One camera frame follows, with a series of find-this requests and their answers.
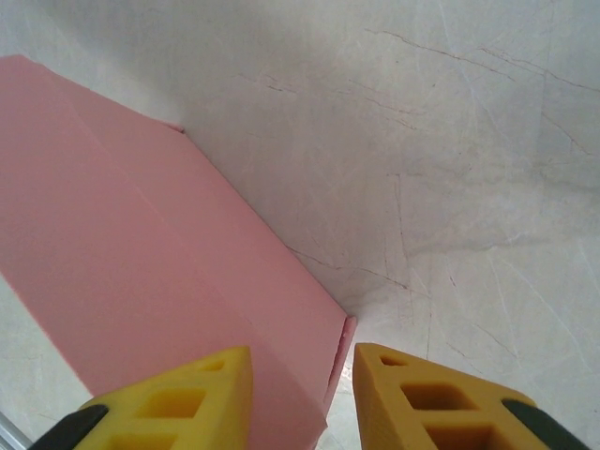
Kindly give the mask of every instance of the marble table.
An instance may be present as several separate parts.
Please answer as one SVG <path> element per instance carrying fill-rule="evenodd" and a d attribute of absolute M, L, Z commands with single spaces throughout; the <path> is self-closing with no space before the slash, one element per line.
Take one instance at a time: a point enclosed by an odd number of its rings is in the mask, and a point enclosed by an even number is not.
<path fill-rule="evenodd" d="M 514 387 L 600 447 L 600 2 L 0 0 L 24 53 L 178 122 L 356 339 Z M 0 411 L 87 392 L 0 284 Z M 346 364 L 320 448 L 359 448 Z"/>

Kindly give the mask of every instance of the metal rod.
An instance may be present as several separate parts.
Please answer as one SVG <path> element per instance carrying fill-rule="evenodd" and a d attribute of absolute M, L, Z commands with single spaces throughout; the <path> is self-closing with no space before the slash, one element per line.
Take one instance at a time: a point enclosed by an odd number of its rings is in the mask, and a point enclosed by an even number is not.
<path fill-rule="evenodd" d="M 32 442 L 0 412 L 0 449 L 27 450 Z"/>

